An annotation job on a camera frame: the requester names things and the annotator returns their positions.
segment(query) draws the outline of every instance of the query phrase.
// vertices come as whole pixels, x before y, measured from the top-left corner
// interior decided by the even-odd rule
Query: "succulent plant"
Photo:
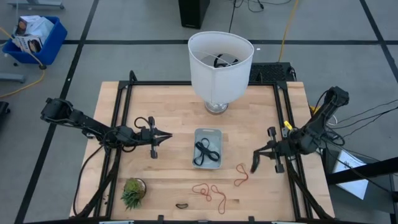
[[[121,199],[127,209],[137,208],[141,206],[141,199],[145,196],[146,185],[143,180],[130,178],[124,185],[124,191]]]

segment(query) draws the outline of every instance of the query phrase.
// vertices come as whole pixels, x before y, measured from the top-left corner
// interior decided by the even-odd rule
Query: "black box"
[[[181,26],[200,29],[210,0],[178,0]]]

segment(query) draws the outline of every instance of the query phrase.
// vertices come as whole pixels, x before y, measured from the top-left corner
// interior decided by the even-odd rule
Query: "wooden table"
[[[111,124],[117,87],[117,82],[102,84],[94,119]],[[303,83],[288,83],[288,87],[295,124],[301,127],[310,118]],[[124,97],[119,110],[119,123]],[[268,127],[275,126],[280,139],[271,86],[249,86],[244,96],[230,103],[227,111],[218,116],[206,111],[203,100],[196,96],[191,86],[133,86],[127,125],[133,127],[138,116],[153,116],[156,126],[173,133],[173,137],[157,148],[158,159],[150,158],[150,146],[141,146],[134,152],[122,154],[112,219],[156,220],[158,215],[164,215],[165,220],[248,220],[248,216],[254,216],[256,221],[294,220],[287,173],[276,174],[275,161],[261,157],[256,173],[249,174],[249,180],[240,187],[233,185],[235,179],[243,177],[236,171],[236,166],[244,163],[249,173],[253,150],[264,146],[269,140]],[[196,128],[218,128],[223,132],[221,169],[200,170],[192,167],[193,133]],[[88,140],[84,160],[97,148],[97,140]],[[103,157],[103,151],[95,155],[83,172],[76,201],[78,211],[98,188]],[[334,216],[320,156],[314,153],[302,156],[302,160],[309,191],[325,211]],[[120,198],[125,181],[131,177],[143,179],[147,184],[147,193],[140,209],[126,210]],[[204,196],[192,192],[192,187],[201,183],[215,184],[225,193],[224,215],[218,212],[222,196],[210,192],[213,200],[207,202]],[[105,214],[107,197],[108,193],[105,193],[102,215]],[[304,217],[299,190],[298,197]],[[181,210],[175,206],[176,203],[188,203],[189,207]]]

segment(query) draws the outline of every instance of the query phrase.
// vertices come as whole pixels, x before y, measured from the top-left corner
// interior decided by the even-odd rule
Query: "black bracket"
[[[254,220],[254,216],[250,216],[249,217],[249,224],[254,224],[255,220]]]
[[[157,216],[157,224],[163,224],[163,220],[164,220],[164,215]]]

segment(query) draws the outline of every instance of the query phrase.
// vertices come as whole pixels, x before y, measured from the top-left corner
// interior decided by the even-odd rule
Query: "lampshade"
[[[249,83],[253,45],[246,39],[225,32],[200,32],[188,41],[191,81],[195,93],[211,104],[230,103],[242,96]],[[226,66],[215,68],[203,62],[206,57],[229,55],[236,63],[223,60]]]

